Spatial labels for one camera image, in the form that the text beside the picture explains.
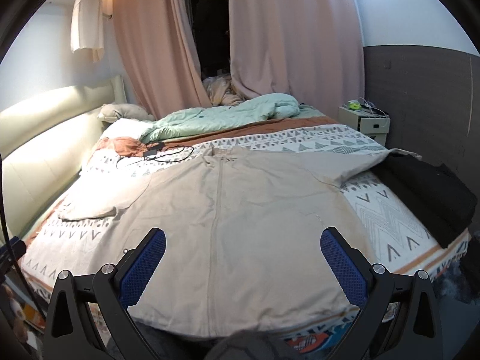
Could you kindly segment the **beige zip jacket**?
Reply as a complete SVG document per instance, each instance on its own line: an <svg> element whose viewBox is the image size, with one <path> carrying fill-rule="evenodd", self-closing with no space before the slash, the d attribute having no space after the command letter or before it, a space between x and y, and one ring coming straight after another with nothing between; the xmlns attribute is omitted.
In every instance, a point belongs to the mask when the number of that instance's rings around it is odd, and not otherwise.
<svg viewBox="0 0 480 360"><path fill-rule="evenodd" d="M64 267L94 273L160 228L167 249L135 319L202 338L313 323L349 306L320 252L322 231L334 226L375 257L340 188L387 155L208 150L154 173L145 189L122 183L130 206L86 256L66 252Z"/></svg>

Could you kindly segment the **black folded clothes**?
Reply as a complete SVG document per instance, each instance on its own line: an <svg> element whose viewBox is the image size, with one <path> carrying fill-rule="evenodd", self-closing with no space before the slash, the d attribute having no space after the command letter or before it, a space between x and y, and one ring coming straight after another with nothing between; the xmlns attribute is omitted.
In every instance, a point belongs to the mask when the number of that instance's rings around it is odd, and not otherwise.
<svg viewBox="0 0 480 360"><path fill-rule="evenodd" d="M442 248L447 248L472 223L479 200L445 164L433 166L412 155L390 153L371 172Z"/></svg>

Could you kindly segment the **patterned white bed blanket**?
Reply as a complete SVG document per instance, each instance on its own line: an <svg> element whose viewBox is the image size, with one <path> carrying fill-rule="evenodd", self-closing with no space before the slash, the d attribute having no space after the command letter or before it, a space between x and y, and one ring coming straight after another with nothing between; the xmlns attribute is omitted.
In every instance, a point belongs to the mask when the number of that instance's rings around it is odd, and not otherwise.
<svg viewBox="0 0 480 360"><path fill-rule="evenodd" d="M55 279L61 270L66 269L64 254L78 252L86 256L112 225L119 211L130 206L128 194L120 191L122 183L145 189L154 173L183 164L208 150L241 147L282 153L343 155L367 155L386 150L365 135L340 124L222 138L192 146L194 152L189 159L172 164L124 157L107 149L91 154L81 169L80 179L66 191L32 234L26 255L21 259L23 272L41 296L50 297ZM340 190L368 232L375 255L370 261L382 263L396 273L411 274L424 269L431 275L438 275L452 258L465 253L470 238L467 228L447 248L442 248L422 222L370 169L348 179ZM351 312L349 305L342 312L277 332L300 334L303 330L319 330L326 323Z"/></svg>

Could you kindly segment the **rust orange bed sheet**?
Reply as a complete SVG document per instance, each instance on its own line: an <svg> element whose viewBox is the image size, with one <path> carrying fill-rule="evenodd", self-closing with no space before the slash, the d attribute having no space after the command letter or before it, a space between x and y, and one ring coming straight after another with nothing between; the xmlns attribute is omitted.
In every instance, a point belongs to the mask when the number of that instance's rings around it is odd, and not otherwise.
<svg viewBox="0 0 480 360"><path fill-rule="evenodd" d="M161 151L171 149L174 146L192 146L206 141L222 138L242 137L263 133L276 133L291 128L306 128L320 125L336 125L338 122L328 116L315 116L300 119L271 119L263 122L248 124L246 126L230 128L224 131L205 133L196 136L175 138L163 142ZM101 138L93 146L91 153L98 150L114 150L118 155L125 157L142 157L144 152L153 150L158 143L141 143L131 137L121 136L118 138Z"/></svg>

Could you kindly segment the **cream padded headboard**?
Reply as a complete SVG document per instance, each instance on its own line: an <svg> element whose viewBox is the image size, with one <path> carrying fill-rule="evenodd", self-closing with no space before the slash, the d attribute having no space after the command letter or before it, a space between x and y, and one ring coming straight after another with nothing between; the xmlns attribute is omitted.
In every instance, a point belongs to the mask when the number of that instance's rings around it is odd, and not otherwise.
<svg viewBox="0 0 480 360"><path fill-rule="evenodd" d="M4 209L10 235L22 237L79 175L102 135L105 104L127 101L121 76L95 85L42 91L1 112Z"/></svg>

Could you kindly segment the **white bedside drawer cabinet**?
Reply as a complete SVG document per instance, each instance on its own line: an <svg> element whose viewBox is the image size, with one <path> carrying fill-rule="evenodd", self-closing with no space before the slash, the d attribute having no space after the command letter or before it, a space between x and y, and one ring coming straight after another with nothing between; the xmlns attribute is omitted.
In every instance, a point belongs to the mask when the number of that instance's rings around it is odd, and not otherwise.
<svg viewBox="0 0 480 360"><path fill-rule="evenodd" d="M377 143L386 145L387 135L391 127L389 116L372 114L370 111L354 111L345 106L340 106L337 111L337 120L341 124L347 125L377 141Z"/></svg>

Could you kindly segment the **grey plush pillow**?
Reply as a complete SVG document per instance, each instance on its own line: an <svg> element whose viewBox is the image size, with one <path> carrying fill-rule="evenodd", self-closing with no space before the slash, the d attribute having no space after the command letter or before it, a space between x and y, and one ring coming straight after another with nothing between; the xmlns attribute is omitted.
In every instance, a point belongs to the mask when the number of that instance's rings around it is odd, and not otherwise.
<svg viewBox="0 0 480 360"><path fill-rule="evenodd" d="M154 121L155 117L149 114L144 108L130 103L104 104L97 118L103 122L113 124L119 119L136 119L140 121Z"/></svg>

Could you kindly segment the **green object on cabinet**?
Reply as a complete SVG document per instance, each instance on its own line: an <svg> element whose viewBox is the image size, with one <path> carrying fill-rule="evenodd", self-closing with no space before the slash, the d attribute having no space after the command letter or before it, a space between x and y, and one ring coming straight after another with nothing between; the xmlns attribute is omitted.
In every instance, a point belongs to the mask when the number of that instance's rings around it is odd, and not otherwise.
<svg viewBox="0 0 480 360"><path fill-rule="evenodd" d="M354 99L347 103L347 108L353 111L358 111L362 108L362 105L357 99Z"/></svg>

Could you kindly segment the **mint green duvet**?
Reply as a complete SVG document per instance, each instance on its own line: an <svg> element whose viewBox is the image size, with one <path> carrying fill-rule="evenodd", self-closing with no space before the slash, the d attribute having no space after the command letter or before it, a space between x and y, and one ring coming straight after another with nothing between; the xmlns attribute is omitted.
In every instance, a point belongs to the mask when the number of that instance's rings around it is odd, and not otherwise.
<svg viewBox="0 0 480 360"><path fill-rule="evenodd" d="M194 107L175 111L149 122L139 140L143 143L192 137L232 128L285 119L300 113L298 101L289 94L265 94L236 106Z"/></svg>

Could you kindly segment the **crumpled beige cloth pile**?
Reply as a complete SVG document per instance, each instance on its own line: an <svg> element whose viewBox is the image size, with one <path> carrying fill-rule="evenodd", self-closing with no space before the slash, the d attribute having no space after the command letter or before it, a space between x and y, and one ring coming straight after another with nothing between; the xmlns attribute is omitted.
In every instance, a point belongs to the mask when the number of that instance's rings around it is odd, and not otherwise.
<svg viewBox="0 0 480 360"><path fill-rule="evenodd" d="M230 74L210 76L202 84L213 107L234 107L245 101L234 87Z"/></svg>

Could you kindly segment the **pink curtain left panel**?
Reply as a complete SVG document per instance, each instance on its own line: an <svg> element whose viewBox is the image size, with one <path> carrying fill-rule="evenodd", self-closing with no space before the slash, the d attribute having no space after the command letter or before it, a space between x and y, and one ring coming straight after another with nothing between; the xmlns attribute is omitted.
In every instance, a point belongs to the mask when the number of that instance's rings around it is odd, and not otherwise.
<svg viewBox="0 0 480 360"><path fill-rule="evenodd" d="M113 0L115 38L137 102L160 119L210 107L185 0Z"/></svg>

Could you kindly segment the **pink curtain panel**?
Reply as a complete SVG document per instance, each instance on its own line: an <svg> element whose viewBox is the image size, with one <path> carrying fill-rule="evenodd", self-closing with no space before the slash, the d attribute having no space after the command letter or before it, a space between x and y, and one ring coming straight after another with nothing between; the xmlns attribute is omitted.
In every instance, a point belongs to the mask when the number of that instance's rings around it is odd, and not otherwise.
<svg viewBox="0 0 480 360"><path fill-rule="evenodd" d="M115 38L137 102L160 119L210 107L185 0L113 0Z"/></svg>
<svg viewBox="0 0 480 360"><path fill-rule="evenodd" d="M253 98L284 93L331 118L365 92L356 0L229 0L230 72Z"/></svg>

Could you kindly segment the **white hanging garment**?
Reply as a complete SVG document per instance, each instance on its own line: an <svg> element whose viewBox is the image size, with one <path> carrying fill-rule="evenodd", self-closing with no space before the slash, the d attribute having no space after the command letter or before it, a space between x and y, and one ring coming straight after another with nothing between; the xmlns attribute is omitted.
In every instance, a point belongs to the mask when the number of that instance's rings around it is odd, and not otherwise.
<svg viewBox="0 0 480 360"><path fill-rule="evenodd" d="M70 47L72 53L90 50L95 63L103 58L103 0L75 0Z"/></svg>

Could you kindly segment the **pink curtain right panel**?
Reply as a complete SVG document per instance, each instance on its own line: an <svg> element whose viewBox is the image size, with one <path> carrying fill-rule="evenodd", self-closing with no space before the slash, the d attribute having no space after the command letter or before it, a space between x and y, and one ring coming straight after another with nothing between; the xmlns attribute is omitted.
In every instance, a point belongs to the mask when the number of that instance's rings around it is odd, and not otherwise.
<svg viewBox="0 0 480 360"><path fill-rule="evenodd" d="M230 72L253 98L284 93L331 118L365 92L356 0L229 0Z"/></svg>

